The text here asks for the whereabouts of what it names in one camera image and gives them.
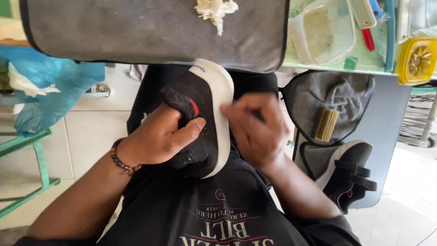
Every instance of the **green chair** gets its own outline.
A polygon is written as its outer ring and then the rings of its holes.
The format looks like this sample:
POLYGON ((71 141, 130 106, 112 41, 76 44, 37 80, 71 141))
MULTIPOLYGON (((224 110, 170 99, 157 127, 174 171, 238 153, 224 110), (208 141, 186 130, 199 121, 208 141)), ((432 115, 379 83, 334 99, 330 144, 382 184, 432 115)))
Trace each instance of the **green chair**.
MULTIPOLYGON (((16 133, 0 133, 0 136, 16 136, 16 133)), ((0 218, 7 215, 8 213, 14 211, 21 205, 25 204, 35 196, 43 193, 48 188, 58 185, 61 183, 61 179, 55 179, 50 182, 49 175, 47 173, 47 167, 45 165, 44 153, 42 152, 42 144, 41 141, 43 139, 52 136, 52 130, 48 129, 38 135, 33 137, 21 137, 18 136, 15 139, 9 140, 7 142, 0 144, 0 160, 12 153, 15 153, 27 146, 33 146, 35 149, 35 154, 38 160, 39 172, 41 174, 42 186, 41 188, 29 193, 24 197, 11 197, 0 199, 0 202, 10 202, 14 201, 14 203, 0 210, 0 218)))

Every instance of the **wooden brush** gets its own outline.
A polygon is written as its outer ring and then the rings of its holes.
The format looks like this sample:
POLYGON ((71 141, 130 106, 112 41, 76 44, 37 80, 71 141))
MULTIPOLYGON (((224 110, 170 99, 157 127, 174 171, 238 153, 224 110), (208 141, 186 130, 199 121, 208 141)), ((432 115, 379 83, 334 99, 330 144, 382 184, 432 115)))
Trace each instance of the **wooden brush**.
POLYGON ((322 142, 329 142, 337 122, 338 114, 339 112, 333 109, 320 108, 311 137, 322 142))

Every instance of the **white midsole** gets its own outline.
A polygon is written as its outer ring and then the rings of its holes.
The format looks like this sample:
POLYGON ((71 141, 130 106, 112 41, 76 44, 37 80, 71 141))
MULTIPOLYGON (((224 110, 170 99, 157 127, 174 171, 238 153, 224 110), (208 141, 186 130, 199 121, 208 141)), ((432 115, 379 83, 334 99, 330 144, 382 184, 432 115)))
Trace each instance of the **white midsole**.
POLYGON ((234 97, 234 83, 229 73, 220 65, 205 59, 196 59, 190 72, 206 81, 211 89, 212 111, 214 113, 215 129, 217 132, 217 164, 214 170, 203 177, 206 179, 218 173, 226 164, 231 149, 228 120, 220 111, 223 103, 232 103, 234 97))
POLYGON ((338 147, 334 153, 332 153, 331 158, 329 159, 328 168, 326 171, 316 180, 316 185, 321 189, 325 189, 326 185, 328 184, 329 180, 331 179, 332 174, 335 171, 335 160, 339 160, 340 157, 346 152, 347 149, 350 147, 359 144, 359 143, 367 143, 371 145, 370 143, 364 141, 364 140, 353 140, 350 142, 347 142, 340 147, 338 147))

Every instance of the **black t-shirt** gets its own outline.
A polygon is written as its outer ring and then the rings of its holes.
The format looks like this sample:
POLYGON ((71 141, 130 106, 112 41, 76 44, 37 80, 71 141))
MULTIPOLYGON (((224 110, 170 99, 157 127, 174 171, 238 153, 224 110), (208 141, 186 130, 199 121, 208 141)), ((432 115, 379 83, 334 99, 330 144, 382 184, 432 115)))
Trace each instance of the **black t-shirt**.
MULTIPOLYGON (((295 220, 280 212, 262 175, 232 154, 209 179, 187 179, 165 164, 147 166, 124 195, 120 216, 98 245, 360 245, 344 216, 295 220)), ((88 245, 96 240, 22 238, 16 246, 88 245)))

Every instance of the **beaded bracelet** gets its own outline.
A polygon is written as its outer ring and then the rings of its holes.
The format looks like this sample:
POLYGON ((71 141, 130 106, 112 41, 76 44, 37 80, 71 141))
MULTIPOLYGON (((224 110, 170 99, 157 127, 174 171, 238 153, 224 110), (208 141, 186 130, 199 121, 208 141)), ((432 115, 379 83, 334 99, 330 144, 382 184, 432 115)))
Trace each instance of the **beaded bracelet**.
POLYGON ((118 146, 118 144, 119 144, 121 141, 123 141, 123 139, 125 139, 125 137, 122 137, 122 138, 120 138, 119 140, 115 141, 115 143, 112 145, 112 147, 111 147, 111 158, 112 158, 112 160, 114 161, 114 163, 115 163, 117 166, 123 168, 124 170, 127 170, 127 171, 128 171, 128 175, 129 175, 129 176, 132 176, 132 174, 133 174, 135 171, 138 171, 138 170, 141 168, 142 164, 138 164, 138 166, 131 167, 131 166, 128 166, 128 165, 123 164, 123 163, 120 161, 120 159, 118 159, 118 157, 117 157, 117 146, 118 146))

